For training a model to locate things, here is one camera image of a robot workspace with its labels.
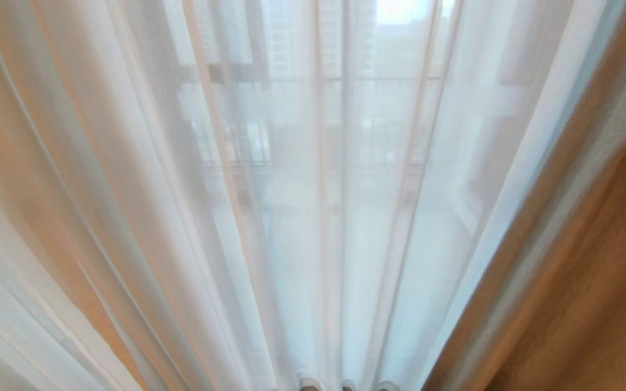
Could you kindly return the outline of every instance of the sheer curtain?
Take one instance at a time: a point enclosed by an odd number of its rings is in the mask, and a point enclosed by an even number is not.
[[[605,8],[2,0],[2,257],[89,284],[147,389],[420,389]],[[118,349],[77,389],[139,388]]]

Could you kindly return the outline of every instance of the white sheer curtain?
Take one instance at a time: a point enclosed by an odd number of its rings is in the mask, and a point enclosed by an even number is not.
[[[64,248],[147,389],[420,389],[605,7],[1,0],[0,281]],[[69,387],[139,388],[68,316]]]

